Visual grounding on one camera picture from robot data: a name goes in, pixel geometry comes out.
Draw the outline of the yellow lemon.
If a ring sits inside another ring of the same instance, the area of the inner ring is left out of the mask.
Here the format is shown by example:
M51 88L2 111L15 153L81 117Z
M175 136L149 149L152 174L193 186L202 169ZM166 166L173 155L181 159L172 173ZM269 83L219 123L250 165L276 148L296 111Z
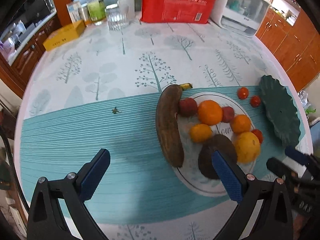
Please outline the yellow lemon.
M238 162L242 164L255 161L261 151L259 139L252 132L244 132L237 135L233 145Z

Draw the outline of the cherry tomato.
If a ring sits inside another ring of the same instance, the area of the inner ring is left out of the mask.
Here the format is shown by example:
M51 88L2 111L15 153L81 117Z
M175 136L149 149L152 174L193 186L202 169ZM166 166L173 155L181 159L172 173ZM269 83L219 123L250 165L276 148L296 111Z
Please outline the cherry tomato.
M245 100L249 96L249 90L246 87L240 87L237 91L237 96L240 100Z
M253 129L251 132L258 138L259 143L262 144L264 140L262 132L258 129Z
M257 95L252 96L251 99L250 99L250 104L251 104L251 106L254 107L254 108L259 107L260 104L261 104L261 99L260 99L260 97L257 96Z

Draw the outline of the small orange tangerine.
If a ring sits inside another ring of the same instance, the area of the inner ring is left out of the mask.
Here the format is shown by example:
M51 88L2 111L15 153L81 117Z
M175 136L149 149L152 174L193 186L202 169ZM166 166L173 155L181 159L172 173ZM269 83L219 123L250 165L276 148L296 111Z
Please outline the small orange tangerine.
M251 130L251 120L248 116L239 114L230 121L230 127L236 134L249 132Z

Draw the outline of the dark brown avocado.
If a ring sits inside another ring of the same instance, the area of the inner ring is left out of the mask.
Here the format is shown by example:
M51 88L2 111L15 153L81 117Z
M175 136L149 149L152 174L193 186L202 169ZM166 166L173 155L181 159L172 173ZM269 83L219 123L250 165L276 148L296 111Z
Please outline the dark brown avocado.
M224 135L216 134L204 142L198 157L199 170L206 178L219 180L219 176L212 165L212 155L215 151L227 154L235 164L238 158L233 143Z

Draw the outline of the red plum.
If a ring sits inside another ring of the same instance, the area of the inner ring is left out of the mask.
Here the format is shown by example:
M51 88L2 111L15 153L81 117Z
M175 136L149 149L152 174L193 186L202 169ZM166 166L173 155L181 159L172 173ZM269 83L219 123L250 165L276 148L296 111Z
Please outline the red plum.
M234 109L231 106L222 107L222 121L223 123L229 123L234 118Z
M183 117L190 117L197 113L197 103L193 98L185 98L178 103L178 112Z

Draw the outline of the small yellow-orange tangerine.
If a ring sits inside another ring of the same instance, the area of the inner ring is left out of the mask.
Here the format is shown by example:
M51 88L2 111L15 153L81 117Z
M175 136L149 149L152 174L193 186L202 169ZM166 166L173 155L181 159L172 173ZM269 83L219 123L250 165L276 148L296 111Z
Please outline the small yellow-orange tangerine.
M196 124L189 130L189 135L193 142L203 143L213 136L213 132L206 124Z

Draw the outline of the large orange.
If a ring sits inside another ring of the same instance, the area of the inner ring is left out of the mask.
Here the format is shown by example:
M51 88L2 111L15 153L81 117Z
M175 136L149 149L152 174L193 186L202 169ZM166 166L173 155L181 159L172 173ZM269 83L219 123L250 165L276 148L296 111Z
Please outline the large orange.
M204 100L198 106L197 117L201 123L213 126L222 121L223 111L216 101Z

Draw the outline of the overripe brown banana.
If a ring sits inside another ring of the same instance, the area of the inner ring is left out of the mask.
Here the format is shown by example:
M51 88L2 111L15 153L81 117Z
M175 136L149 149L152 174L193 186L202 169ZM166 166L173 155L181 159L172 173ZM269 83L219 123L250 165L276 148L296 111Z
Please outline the overripe brown banana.
M191 89L191 83L169 85L161 93L156 107L156 132L162 153L174 168L182 167L184 150L178 131L178 103L183 91Z

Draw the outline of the dark green scalloped plate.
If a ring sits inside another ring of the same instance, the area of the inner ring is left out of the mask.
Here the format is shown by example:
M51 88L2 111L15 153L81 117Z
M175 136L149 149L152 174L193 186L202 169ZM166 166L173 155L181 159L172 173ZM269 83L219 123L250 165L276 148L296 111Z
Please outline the dark green scalloped plate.
M297 146L301 131L298 109L293 97L279 80L270 75L261 77L259 89L266 116L273 125L275 135L283 146Z

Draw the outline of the plastic bag on floor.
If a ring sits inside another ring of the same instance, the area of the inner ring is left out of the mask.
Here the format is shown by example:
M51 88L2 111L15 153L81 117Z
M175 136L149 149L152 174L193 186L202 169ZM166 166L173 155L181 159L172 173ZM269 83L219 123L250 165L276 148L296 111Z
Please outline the plastic bag on floor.
M316 112L316 107L308 100L308 93L306 91L301 90L300 92L298 92L298 96L306 115Z

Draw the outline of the orange wooden cabinet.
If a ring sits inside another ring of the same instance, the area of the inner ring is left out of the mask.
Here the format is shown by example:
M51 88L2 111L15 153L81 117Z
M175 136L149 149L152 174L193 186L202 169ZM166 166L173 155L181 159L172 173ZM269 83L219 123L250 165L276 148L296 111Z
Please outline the orange wooden cabinet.
M319 76L319 33L303 10L290 25L268 9L256 37L278 60L296 91Z

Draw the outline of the tree pattern tablecloth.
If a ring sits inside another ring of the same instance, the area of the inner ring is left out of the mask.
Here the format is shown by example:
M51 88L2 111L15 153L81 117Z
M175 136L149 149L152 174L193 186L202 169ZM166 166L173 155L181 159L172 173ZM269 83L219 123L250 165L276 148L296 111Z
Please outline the tree pattern tablecloth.
M278 79L300 117L299 150L312 152L308 121L282 66L257 39L208 24L147 24L121 31L87 27L80 38L45 52L25 90L15 135L15 165L27 201L40 177L62 179L101 149L111 164L86 206L109 239L213 239L236 207L227 194L206 197L176 176L161 151L155 111L161 92L189 82L185 97L226 95L262 131L261 154L245 170L274 180L266 162L286 159L263 106L240 100L258 93L262 76Z

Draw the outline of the white cup sterilizer cabinet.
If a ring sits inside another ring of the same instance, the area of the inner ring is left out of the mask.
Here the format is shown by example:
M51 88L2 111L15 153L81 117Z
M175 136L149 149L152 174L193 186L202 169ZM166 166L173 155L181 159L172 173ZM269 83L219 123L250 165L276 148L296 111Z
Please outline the white cup sterilizer cabinet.
M216 0L210 19L223 29L252 38L270 5L269 0Z

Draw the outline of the yellow cardboard box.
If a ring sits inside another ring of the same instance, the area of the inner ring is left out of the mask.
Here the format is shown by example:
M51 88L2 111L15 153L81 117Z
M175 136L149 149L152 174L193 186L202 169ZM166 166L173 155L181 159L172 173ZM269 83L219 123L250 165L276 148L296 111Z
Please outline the yellow cardboard box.
M44 41L43 46L46 51L51 51L63 44L76 40L81 36L85 30L85 23L83 20L66 25L56 31L52 32Z

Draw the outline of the red jar gift box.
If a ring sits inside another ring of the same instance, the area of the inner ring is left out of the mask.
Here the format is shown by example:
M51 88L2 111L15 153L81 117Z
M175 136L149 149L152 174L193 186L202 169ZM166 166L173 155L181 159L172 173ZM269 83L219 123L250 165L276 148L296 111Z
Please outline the red jar gift box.
M145 23L206 24L216 0L142 0Z

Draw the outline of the small metal tin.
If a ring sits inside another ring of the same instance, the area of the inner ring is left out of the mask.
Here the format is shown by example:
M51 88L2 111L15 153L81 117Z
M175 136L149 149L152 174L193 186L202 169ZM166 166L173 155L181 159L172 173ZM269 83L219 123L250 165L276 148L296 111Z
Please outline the small metal tin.
M89 12L88 12L88 7L87 7L87 3L82 4L81 7L78 9L80 18L84 21L84 22L89 22L90 21L90 16L89 16Z

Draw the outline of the small white carton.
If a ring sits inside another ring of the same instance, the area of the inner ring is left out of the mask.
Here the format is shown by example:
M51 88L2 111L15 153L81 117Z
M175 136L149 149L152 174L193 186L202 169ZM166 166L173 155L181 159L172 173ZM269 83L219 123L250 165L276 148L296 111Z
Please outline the small white carton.
M81 16L79 14L81 3L79 1L73 1L71 3L68 3L66 7L72 23L75 23L81 20Z

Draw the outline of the clear drinking glass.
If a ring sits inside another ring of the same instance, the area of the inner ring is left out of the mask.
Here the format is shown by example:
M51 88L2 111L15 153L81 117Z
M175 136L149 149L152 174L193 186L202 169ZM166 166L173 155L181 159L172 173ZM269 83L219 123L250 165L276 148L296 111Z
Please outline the clear drinking glass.
M109 30L116 31L129 25L129 8L127 5L111 4L106 6L105 15Z

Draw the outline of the glass bottle green label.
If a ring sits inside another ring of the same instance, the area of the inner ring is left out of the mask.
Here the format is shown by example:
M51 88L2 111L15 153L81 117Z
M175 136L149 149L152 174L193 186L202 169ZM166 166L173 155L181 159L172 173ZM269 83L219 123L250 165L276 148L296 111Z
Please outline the glass bottle green label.
M104 0L87 0L89 16L94 25L103 24L106 19Z

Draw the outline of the white plastic squeeze bottle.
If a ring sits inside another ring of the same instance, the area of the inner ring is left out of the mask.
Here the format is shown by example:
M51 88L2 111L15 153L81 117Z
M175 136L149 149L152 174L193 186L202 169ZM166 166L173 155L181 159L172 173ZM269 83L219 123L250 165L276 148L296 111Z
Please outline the white plastic squeeze bottle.
M118 5L121 11L127 12L129 21L135 19L135 0L118 0Z

